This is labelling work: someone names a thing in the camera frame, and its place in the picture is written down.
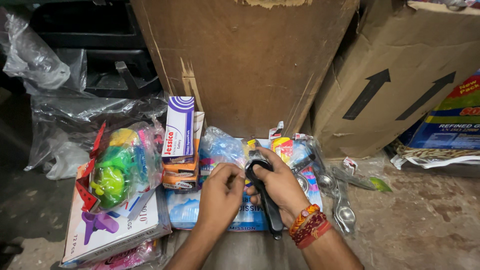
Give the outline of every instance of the concrete floor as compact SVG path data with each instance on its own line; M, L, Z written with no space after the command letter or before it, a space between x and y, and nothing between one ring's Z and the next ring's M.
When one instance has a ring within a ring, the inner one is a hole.
M9 113L12 107L13 116ZM20 131L15 137L23 141L31 141L30 123L20 121L28 119L28 114L24 98L11 98L0 106L2 120ZM21 142L7 148L0 145L0 240L24 247L23 253L3 268L59 269L74 179L51 181L39 170L24 172L26 162L19 153L28 146ZM480 167L404 167L399 171L385 156L381 158L384 181L393 193L348 188L357 224L356 232L345 240L365 269L478 269ZM333 220L331 198L324 197L323 204ZM188 234L175 231L168 239L167 255L171 256ZM161 268L153 263L138 269ZM281 241L275 241L267 232L229 232L217 243L204 269L287 270L307 266L286 233Z

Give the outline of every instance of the left hand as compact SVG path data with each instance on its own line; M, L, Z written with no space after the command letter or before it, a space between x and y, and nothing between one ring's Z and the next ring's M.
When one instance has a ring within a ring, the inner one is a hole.
M242 169L232 163L218 164L202 185L195 228L220 236L239 212L244 186Z

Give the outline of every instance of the right hand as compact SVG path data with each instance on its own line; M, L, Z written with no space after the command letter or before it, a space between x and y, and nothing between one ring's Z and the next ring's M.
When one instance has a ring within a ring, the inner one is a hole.
M274 171L271 172L259 165L254 165L253 171L263 181L268 195L278 205L283 224L290 228L301 211L311 203L290 167L275 152L263 147L257 149L272 164ZM261 203L260 195L253 185L247 189L247 195L251 196L251 203L255 205Z

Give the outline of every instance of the torn cardboard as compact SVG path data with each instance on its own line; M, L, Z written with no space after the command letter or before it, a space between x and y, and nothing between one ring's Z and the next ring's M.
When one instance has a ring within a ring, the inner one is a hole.
M478 69L479 10L401 3L368 2L327 72L311 113L328 158L375 153Z

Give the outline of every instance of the black handle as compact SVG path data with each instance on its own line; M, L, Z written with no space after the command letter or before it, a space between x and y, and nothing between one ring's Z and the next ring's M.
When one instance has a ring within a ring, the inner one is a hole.
M271 172L273 172L273 167L265 160L253 160L245 170L245 175L252 181L253 185L260 194L265 216L268 222L268 230L276 240L280 240L282 238L283 230L282 217L280 216L278 205L276 205L276 203L268 195L267 190L265 189L265 184L262 182L262 180L258 179L253 172L253 166L255 164L260 165Z

